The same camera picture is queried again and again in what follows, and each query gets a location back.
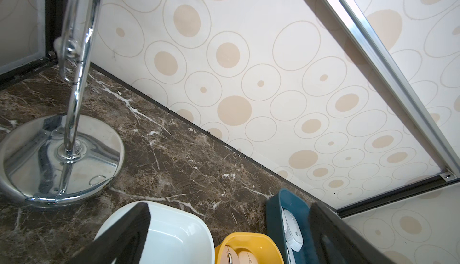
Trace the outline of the yellow storage box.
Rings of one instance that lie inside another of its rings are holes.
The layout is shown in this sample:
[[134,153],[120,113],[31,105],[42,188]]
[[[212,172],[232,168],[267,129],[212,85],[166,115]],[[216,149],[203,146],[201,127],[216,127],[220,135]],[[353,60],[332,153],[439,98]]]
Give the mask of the yellow storage box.
[[235,232],[229,234],[220,245],[214,249],[216,264],[225,258],[225,248],[230,247],[236,253],[250,252],[259,264],[283,264],[283,257],[274,241],[265,234],[251,232]]

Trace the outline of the horizontal aluminium frame bar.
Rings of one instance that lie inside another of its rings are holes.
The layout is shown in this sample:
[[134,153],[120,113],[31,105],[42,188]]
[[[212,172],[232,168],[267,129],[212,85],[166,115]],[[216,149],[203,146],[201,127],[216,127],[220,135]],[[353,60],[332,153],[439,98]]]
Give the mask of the horizontal aluminium frame bar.
[[451,174],[460,176],[460,158],[404,77],[354,0],[322,0],[413,122],[435,156]]

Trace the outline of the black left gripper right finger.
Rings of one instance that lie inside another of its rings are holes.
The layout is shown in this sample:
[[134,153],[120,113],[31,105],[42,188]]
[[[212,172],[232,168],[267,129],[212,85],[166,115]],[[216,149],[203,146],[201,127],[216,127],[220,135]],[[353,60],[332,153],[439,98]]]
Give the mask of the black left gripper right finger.
[[309,224],[320,264],[391,264],[325,204],[310,207]]

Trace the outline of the left teal storage box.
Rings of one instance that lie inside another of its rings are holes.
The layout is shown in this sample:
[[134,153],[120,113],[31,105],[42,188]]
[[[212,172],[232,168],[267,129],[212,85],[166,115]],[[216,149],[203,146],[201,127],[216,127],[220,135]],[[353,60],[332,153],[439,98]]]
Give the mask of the left teal storage box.
[[283,210],[289,211],[296,219],[303,245],[298,252],[291,251],[297,264],[318,264],[313,237],[308,220],[310,208],[297,195],[287,189],[281,189],[266,202],[267,235],[274,241],[284,263],[289,262],[289,249],[283,227]]

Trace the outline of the white mouse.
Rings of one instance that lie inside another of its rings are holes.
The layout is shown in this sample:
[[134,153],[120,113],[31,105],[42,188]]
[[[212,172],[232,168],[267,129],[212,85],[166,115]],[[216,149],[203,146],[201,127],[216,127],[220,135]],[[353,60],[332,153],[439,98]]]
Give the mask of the white mouse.
[[294,215],[287,209],[282,210],[285,239],[290,248],[299,252],[304,244],[301,229]]
[[287,248],[287,258],[288,264],[296,264],[295,257],[293,255],[293,250],[290,247]]

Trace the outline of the white storage box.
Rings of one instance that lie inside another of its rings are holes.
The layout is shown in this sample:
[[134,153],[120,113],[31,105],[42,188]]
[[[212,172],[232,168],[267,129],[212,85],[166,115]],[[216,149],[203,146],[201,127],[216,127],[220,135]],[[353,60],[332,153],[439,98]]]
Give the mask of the white storage box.
[[141,264],[213,264],[212,235],[196,215],[152,201]]

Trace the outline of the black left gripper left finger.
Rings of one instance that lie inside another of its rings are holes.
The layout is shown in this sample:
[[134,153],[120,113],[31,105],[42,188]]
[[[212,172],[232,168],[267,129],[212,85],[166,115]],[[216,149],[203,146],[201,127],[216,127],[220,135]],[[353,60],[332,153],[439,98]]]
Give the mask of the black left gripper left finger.
[[151,215],[144,202],[134,205],[115,224],[71,258],[69,264],[138,264]]

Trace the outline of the pink mouse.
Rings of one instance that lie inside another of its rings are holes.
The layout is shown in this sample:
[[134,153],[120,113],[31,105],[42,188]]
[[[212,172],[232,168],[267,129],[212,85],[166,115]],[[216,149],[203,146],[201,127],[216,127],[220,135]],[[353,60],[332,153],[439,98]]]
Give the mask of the pink mouse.
[[236,251],[230,246],[223,246],[220,264],[239,264],[240,259]]
[[258,260],[254,254],[249,251],[241,251],[238,253],[240,264],[258,264]]

